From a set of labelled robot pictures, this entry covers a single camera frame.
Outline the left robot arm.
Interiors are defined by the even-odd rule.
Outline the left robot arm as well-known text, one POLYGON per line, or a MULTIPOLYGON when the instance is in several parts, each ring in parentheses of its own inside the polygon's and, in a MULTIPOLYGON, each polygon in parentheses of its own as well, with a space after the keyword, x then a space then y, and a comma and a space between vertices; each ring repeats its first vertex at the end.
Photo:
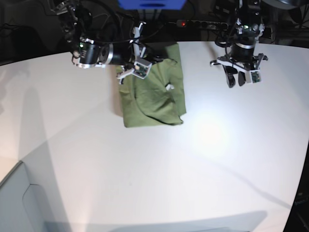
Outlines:
POLYGON ((261 1, 237 0, 234 14, 226 31, 220 31, 215 44, 225 50, 223 56, 210 62, 221 65, 229 88, 261 82, 260 65, 268 57, 254 54, 255 46, 263 35, 265 25, 260 15, 261 1))

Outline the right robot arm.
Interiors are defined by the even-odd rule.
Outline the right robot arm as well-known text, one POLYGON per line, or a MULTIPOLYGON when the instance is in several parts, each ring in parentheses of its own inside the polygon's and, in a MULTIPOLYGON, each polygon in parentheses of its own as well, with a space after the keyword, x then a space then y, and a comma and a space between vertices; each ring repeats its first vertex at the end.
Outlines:
POLYGON ((88 69, 104 68, 107 65, 120 66, 116 78, 122 84, 127 76, 144 80, 151 67, 162 62, 165 57, 143 43, 149 36, 143 36, 146 22, 132 19, 129 38, 124 37, 121 18, 129 15, 116 13, 107 4, 94 0, 108 14, 106 23, 100 28, 93 27, 93 15, 80 0, 52 0, 51 10, 58 16, 64 39, 72 54, 74 66, 88 69))

